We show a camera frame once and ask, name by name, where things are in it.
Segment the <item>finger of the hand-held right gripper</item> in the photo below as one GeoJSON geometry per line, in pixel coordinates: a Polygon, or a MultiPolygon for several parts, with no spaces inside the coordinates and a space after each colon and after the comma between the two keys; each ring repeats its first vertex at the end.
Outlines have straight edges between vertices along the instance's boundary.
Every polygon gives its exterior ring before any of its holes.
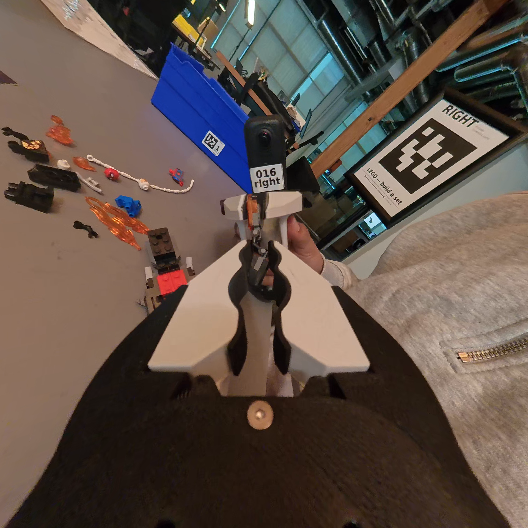
{"type": "Polygon", "coordinates": [[[222,215],[230,220],[247,220],[247,194],[222,200],[222,215]]]}
{"type": "Polygon", "coordinates": [[[289,216],[303,210],[303,194],[300,191],[274,191],[266,194],[264,218],[289,216]]]}

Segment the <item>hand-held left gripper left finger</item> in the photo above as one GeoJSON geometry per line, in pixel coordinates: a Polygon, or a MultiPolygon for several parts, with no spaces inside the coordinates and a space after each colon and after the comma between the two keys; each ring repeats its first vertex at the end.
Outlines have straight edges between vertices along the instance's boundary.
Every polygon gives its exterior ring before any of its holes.
{"type": "Polygon", "coordinates": [[[243,299],[248,293],[250,242],[239,242],[211,264],[183,293],[148,367],[153,372],[210,376],[221,393],[250,395],[250,324],[243,299]]]}

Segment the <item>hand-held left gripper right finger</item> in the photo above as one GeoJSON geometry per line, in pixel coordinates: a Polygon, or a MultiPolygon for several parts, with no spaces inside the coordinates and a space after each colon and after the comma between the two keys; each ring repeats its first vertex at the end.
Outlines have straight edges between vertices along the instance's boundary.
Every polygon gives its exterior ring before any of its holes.
{"type": "Polygon", "coordinates": [[[343,292],[277,241],[268,243],[268,261],[276,307],[267,395],[292,397],[294,381],[367,372],[370,361],[337,296],[343,292]]]}

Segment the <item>framed marker sign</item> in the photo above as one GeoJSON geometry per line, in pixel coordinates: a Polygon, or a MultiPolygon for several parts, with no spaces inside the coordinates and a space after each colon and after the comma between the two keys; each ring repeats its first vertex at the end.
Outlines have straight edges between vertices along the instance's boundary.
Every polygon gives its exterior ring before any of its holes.
{"type": "Polygon", "coordinates": [[[526,141],[521,123],[446,88],[344,176],[390,228],[526,141]]]}

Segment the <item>long black lego brick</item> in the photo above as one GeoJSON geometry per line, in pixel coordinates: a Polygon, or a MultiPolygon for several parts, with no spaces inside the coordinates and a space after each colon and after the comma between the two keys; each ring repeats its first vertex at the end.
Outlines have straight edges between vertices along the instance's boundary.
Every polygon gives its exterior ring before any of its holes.
{"type": "Polygon", "coordinates": [[[77,192],[81,188],[77,173],[71,170],[35,164],[27,173],[31,181],[44,186],[70,192],[77,192]]]}

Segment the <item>yellow box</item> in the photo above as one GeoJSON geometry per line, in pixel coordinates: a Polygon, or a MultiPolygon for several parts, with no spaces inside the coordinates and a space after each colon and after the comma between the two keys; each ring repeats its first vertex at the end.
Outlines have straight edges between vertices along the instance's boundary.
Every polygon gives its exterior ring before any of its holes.
{"type": "Polygon", "coordinates": [[[183,17],[182,14],[179,14],[175,17],[172,22],[173,27],[181,36],[182,39],[187,39],[192,43],[196,43],[196,40],[199,37],[199,32],[188,22],[188,20],[183,17]]]}

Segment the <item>white paper sheet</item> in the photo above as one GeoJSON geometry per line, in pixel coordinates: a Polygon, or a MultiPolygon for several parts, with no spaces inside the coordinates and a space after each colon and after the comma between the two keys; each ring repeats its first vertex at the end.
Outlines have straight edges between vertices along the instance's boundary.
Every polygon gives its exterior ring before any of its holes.
{"type": "Polygon", "coordinates": [[[158,80],[158,76],[129,49],[88,1],[42,1],[42,3],[67,30],[85,42],[151,79],[158,80]]]}

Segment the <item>wooden desk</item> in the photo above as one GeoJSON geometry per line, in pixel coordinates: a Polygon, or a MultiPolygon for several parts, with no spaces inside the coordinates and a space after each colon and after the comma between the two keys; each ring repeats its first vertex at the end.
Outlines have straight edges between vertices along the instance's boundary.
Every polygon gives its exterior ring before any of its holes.
{"type": "Polygon", "coordinates": [[[252,86],[245,81],[241,74],[234,68],[229,60],[220,51],[215,52],[215,58],[223,66],[219,78],[223,75],[229,79],[236,90],[235,102],[238,105],[245,105],[250,110],[250,116],[272,115],[270,109],[262,102],[260,97],[254,92],[252,86]]]}

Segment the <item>wooden beam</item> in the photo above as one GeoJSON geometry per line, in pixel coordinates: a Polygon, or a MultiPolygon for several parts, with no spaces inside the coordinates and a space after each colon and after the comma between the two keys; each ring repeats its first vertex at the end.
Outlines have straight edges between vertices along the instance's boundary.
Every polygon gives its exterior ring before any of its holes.
{"type": "Polygon", "coordinates": [[[369,105],[311,164],[319,178],[352,146],[429,76],[507,1],[474,1],[432,45],[369,105]]]}

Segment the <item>person's right hand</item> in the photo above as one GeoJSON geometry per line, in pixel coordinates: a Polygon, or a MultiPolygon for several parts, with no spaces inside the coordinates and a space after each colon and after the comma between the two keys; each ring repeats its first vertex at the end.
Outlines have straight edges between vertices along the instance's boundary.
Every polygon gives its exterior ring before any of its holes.
{"type": "Polygon", "coordinates": [[[316,247],[307,227],[294,215],[287,219],[287,239],[289,250],[316,273],[321,274],[325,259],[316,247]]]}

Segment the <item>black printed minifigure torso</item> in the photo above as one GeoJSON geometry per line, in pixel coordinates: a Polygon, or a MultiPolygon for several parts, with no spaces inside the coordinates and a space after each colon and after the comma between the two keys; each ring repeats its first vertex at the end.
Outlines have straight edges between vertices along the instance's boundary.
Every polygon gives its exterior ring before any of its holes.
{"type": "Polygon", "coordinates": [[[8,147],[15,153],[24,156],[28,161],[48,164],[50,156],[41,140],[9,141],[8,147]]]}

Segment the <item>black red lego build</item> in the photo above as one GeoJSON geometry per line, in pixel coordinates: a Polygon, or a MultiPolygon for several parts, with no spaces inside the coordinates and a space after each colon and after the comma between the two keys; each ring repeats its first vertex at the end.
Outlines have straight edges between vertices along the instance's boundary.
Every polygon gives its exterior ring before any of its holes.
{"type": "Polygon", "coordinates": [[[191,257],[182,257],[167,228],[148,230],[145,249],[149,265],[145,267],[145,294],[138,303],[152,313],[165,298],[187,286],[195,276],[191,257]]]}

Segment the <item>metal ventilation ducts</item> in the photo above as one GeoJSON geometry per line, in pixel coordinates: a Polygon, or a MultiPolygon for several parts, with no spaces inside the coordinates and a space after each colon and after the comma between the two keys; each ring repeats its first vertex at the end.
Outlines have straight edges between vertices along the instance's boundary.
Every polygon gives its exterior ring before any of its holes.
{"type": "MultiPolygon", "coordinates": [[[[345,72],[347,88],[332,109],[331,124],[340,134],[393,81],[449,28],[473,1],[306,1],[316,29],[345,72]]],[[[527,81],[510,70],[490,72],[460,81],[456,71],[508,51],[480,51],[433,70],[380,122],[388,134],[428,103],[445,86],[475,97],[527,125],[527,81]]]]}

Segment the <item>person's right forearm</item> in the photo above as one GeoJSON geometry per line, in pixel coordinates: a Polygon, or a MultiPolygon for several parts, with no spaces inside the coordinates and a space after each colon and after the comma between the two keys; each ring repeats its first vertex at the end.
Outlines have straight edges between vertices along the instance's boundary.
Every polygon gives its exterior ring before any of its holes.
{"type": "Polygon", "coordinates": [[[328,281],[331,286],[339,287],[346,292],[360,282],[360,279],[358,279],[348,265],[342,262],[329,260],[323,255],[322,259],[323,267],[320,276],[328,281]]]}

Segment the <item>small grey orange lego piece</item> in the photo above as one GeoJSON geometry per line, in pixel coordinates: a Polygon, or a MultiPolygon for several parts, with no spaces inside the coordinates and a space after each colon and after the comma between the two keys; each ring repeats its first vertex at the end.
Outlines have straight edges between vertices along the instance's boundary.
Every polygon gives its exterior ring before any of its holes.
{"type": "Polygon", "coordinates": [[[268,250],[263,246],[263,220],[258,198],[247,195],[247,231],[251,238],[252,260],[248,272],[248,282],[253,289],[260,288],[268,269],[268,250]]]}

